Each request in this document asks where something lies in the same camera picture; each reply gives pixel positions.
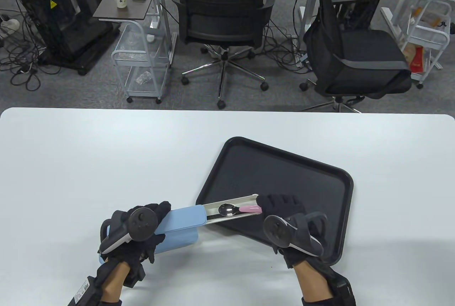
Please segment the person's left hand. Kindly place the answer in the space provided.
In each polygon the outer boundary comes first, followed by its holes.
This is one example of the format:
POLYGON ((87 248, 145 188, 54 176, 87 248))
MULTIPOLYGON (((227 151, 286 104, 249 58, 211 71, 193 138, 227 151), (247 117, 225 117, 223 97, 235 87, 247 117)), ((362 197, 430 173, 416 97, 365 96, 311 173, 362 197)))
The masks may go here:
POLYGON ((104 261, 116 259, 126 262, 131 269, 148 259, 155 261, 155 249, 164 239, 164 234, 155 234, 156 229, 171 210, 171 204, 136 206, 129 211, 117 210, 110 220, 102 225, 99 254, 104 261))

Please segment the person's right hand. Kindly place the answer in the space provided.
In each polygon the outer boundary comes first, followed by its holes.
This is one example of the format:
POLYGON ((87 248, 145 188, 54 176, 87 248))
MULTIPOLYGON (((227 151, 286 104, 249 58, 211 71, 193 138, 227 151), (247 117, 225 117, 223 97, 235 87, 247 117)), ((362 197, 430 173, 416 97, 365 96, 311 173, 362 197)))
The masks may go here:
POLYGON ((318 272, 332 275, 330 265, 322 259, 328 248, 327 217, 323 213, 308 214, 303 203, 293 195, 262 194, 256 202, 262 209, 263 232, 288 268, 309 262, 318 272))

